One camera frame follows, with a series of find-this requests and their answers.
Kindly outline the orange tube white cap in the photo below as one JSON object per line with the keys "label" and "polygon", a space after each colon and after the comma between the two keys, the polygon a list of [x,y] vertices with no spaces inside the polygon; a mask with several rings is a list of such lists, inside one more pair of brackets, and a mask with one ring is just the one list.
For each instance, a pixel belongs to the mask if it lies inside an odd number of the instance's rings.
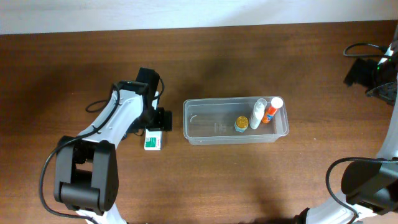
{"label": "orange tube white cap", "polygon": [[262,118],[262,123],[267,124],[269,123],[272,118],[274,117],[274,115],[276,114],[276,112],[284,105],[284,101],[281,97],[273,97],[273,99],[271,99],[271,104],[268,107],[268,109],[266,110],[263,118]]}

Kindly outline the white green medicine box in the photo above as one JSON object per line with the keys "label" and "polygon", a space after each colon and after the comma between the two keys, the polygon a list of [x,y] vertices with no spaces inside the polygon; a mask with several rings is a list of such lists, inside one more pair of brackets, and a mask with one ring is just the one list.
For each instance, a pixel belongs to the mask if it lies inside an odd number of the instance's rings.
{"label": "white green medicine box", "polygon": [[144,149],[146,151],[160,151],[162,149],[162,131],[145,131]]}

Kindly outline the white spray bottle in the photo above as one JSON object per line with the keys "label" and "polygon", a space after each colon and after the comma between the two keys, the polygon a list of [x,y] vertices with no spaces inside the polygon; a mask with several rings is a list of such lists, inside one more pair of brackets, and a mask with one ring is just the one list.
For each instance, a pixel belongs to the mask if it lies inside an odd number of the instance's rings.
{"label": "white spray bottle", "polygon": [[264,117],[267,101],[264,98],[260,98],[254,104],[252,113],[249,119],[249,125],[251,129],[257,129]]}

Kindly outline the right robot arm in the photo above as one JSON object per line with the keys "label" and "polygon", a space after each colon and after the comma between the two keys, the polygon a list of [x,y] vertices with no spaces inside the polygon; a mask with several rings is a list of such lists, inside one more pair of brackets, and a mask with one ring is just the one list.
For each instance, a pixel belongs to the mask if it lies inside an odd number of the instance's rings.
{"label": "right robot arm", "polygon": [[325,175],[330,198],[306,208],[292,223],[359,223],[362,219],[397,212],[397,37],[380,54],[350,54],[355,62],[344,79],[360,84],[368,97],[394,107],[380,151],[374,158],[345,157],[333,162]]}

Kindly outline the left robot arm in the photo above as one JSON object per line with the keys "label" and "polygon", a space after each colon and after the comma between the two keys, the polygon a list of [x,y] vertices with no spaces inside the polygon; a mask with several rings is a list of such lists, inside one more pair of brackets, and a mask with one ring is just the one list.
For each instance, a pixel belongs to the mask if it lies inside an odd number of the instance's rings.
{"label": "left robot arm", "polygon": [[54,199],[73,214],[50,213],[88,223],[125,223],[116,206],[119,188],[116,149],[127,134],[139,130],[171,131],[172,114],[155,108],[163,81],[120,81],[93,123],[75,137],[62,137],[48,156],[55,158]]}

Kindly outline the small jar gold lid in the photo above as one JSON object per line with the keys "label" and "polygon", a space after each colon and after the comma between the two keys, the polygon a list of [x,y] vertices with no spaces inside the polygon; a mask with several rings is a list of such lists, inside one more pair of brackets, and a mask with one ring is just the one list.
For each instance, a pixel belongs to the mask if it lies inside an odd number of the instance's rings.
{"label": "small jar gold lid", "polygon": [[239,116],[234,124],[234,128],[237,132],[243,133],[249,126],[249,120],[245,116]]}

